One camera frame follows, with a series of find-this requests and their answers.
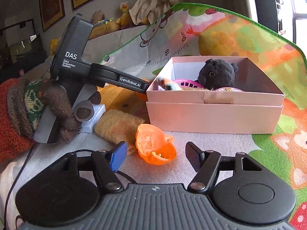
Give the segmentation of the red knitted sleeve forearm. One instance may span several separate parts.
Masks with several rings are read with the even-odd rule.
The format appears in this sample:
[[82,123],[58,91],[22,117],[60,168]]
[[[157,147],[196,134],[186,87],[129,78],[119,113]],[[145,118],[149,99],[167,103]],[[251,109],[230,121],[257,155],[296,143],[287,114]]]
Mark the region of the red knitted sleeve forearm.
[[45,81],[9,79],[1,84],[1,164],[33,144],[45,105],[40,90]]

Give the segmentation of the gloved left hand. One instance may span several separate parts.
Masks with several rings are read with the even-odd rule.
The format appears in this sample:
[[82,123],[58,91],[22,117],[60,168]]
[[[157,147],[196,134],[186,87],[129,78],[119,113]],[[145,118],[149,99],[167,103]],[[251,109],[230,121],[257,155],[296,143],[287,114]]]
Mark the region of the gloved left hand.
[[73,108],[63,87],[51,80],[38,80],[26,84],[24,104],[33,140],[39,143],[71,141],[82,122],[94,113],[93,106],[100,104],[101,95],[95,91],[87,100]]

